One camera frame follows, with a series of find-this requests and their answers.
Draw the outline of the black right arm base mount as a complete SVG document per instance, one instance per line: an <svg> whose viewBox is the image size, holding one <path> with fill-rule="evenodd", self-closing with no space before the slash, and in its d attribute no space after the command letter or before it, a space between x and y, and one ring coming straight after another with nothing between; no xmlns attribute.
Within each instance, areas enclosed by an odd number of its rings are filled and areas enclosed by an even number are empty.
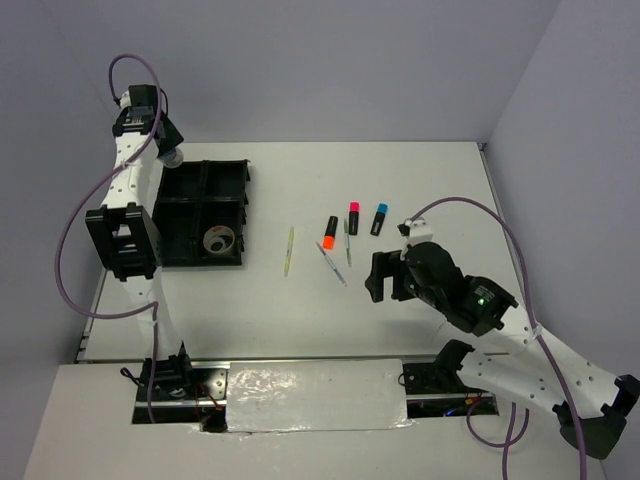
<svg viewBox="0 0 640 480"><path fill-rule="evenodd" d="M484 394L485 390L462 382L459 377L461 367L460 361L436 357L403 359L398 383L407 395Z"/></svg>

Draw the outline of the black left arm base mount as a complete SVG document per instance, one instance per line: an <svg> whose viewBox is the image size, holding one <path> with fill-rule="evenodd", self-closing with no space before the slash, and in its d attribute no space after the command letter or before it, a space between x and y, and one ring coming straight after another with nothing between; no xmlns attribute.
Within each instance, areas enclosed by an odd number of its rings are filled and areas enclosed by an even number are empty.
<svg viewBox="0 0 640 480"><path fill-rule="evenodd" d="M197 365L186 357L171 356L155 363L155 375L149 389L147 382L151 373L152 359L147 358L138 376L138 394L142 400L147 396L153 401L191 400L195 395L216 401L226 399L228 370L225 368Z"/></svg>

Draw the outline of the blue cap black highlighter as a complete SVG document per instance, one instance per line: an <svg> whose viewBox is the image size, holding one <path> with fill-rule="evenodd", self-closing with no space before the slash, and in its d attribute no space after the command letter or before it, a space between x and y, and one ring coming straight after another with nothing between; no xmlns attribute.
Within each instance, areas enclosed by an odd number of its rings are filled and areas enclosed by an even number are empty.
<svg viewBox="0 0 640 480"><path fill-rule="evenodd" d="M370 229L370 234L372 236L378 237L380 235L387 212L388 212L388 205L386 203L380 203L374 214L371 229Z"/></svg>

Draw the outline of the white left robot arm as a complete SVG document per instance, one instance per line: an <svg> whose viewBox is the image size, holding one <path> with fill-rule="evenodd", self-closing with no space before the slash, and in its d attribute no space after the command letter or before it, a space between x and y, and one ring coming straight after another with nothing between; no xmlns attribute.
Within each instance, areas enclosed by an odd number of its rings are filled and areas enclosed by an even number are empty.
<svg viewBox="0 0 640 480"><path fill-rule="evenodd" d="M196 385L184 342L171 320L161 272L162 239L143 206L151 169L176 168L183 161L182 135L160 107L163 93L153 85L134 85L121 96L112 128L116 143L114 175L101 206L85 214L85 224L103 266L128 294L145 342L150 344L139 381L175 399Z"/></svg>

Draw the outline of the large brown tape roll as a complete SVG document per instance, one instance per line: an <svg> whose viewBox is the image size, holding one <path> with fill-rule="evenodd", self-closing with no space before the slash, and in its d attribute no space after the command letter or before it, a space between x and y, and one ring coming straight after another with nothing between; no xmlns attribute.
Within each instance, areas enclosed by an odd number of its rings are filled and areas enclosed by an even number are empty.
<svg viewBox="0 0 640 480"><path fill-rule="evenodd" d="M236 243L235 232L228 226L216 225L203 235L202 244L205 251L212 256L229 253Z"/></svg>

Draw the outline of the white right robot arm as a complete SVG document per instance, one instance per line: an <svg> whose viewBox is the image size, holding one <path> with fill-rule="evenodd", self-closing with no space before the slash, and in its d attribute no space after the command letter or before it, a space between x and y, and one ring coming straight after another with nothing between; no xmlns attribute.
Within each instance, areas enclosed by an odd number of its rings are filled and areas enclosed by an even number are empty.
<svg viewBox="0 0 640 480"><path fill-rule="evenodd" d="M434 242L406 252L376 252L365 281L373 302L419 299L464 334L449 340L430 363L403 370L407 393L491 391L555 417L572 446L584 438L587 456L606 459L639 399L639 381L616 376L586 360L542 326L494 281L465 275Z"/></svg>

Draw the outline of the small clear tape roll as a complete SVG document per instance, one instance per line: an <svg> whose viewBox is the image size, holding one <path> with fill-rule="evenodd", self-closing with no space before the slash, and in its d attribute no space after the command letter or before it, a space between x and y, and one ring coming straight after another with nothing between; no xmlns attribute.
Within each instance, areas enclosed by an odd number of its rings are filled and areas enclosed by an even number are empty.
<svg viewBox="0 0 640 480"><path fill-rule="evenodd" d="M211 254L221 254L230 248L225 237L214 237L208 244L208 251Z"/></svg>

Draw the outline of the pink cap black highlighter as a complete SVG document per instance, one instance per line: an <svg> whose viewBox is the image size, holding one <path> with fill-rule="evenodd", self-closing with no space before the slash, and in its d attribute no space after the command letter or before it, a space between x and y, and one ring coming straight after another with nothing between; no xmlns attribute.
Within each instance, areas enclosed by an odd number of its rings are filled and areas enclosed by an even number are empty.
<svg viewBox="0 0 640 480"><path fill-rule="evenodd" d="M348 227L347 231L350 236L356 236L359 231L359 215L360 215L360 203L351 202L348 211Z"/></svg>

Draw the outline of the clear jar of paper clips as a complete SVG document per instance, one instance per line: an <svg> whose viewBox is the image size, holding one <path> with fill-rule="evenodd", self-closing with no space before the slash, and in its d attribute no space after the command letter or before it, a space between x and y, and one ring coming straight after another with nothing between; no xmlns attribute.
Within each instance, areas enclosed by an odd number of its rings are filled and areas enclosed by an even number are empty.
<svg viewBox="0 0 640 480"><path fill-rule="evenodd" d="M162 156L158 157L158 160L167 169L178 168L184 161L183 152L179 148L172 149Z"/></svg>

